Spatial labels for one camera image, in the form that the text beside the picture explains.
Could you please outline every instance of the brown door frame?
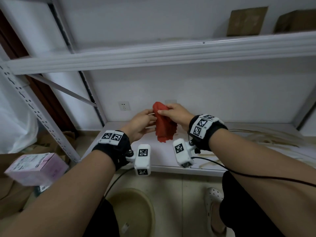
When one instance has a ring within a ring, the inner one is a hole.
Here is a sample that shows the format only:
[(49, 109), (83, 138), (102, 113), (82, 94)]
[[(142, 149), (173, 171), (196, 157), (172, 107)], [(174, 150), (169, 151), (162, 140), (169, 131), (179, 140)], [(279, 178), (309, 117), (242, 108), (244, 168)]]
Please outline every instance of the brown door frame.
[[(13, 30), (12, 26), (0, 10), (0, 44), (10, 59), (29, 56), (26, 48)], [(60, 104), (49, 85), (26, 75), (30, 87), (41, 101), (49, 115), (53, 118), (61, 131), (72, 131), (78, 136), (78, 131)]]

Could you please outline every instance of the pink and white box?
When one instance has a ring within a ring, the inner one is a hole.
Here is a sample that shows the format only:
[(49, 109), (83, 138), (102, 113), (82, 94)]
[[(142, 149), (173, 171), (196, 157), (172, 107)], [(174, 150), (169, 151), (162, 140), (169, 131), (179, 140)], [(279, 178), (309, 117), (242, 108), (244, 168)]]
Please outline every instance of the pink and white box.
[(56, 154), (22, 155), (4, 172), (24, 186), (51, 185), (59, 179), (68, 165)]

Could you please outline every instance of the white curtain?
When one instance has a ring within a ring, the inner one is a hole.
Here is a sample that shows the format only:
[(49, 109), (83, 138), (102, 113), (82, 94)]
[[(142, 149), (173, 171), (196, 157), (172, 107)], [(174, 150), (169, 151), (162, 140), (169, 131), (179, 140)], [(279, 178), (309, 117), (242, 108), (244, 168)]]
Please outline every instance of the white curtain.
[(0, 154), (17, 153), (36, 142), (35, 115), (0, 75)]

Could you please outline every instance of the hand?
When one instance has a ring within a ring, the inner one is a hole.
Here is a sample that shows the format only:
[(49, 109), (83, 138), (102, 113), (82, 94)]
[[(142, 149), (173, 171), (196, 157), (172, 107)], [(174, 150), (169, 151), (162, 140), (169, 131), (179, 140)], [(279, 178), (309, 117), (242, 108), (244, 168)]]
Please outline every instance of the hand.
[(195, 115), (191, 114), (186, 108), (177, 103), (167, 104), (166, 106), (170, 110), (159, 110), (158, 114), (169, 117), (175, 123), (180, 124), (185, 131), (188, 131), (190, 121)]
[(156, 125), (157, 118), (149, 115), (152, 113), (152, 109), (146, 109), (135, 115), (127, 125), (120, 129), (120, 131), (123, 131), (128, 136), (130, 143), (139, 140), (147, 133), (156, 131), (156, 128), (146, 128)]

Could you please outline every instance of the red rag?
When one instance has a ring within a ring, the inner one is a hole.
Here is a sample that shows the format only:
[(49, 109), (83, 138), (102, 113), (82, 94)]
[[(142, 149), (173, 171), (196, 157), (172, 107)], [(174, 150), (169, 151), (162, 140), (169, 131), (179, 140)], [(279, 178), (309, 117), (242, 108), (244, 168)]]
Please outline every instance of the red rag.
[(158, 110), (169, 110), (169, 108), (161, 102), (155, 102), (153, 109), (155, 116), (157, 117), (156, 136), (158, 141), (166, 142), (168, 140), (173, 140), (173, 135), (177, 131), (177, 124), (169, 117), (158, 114)]

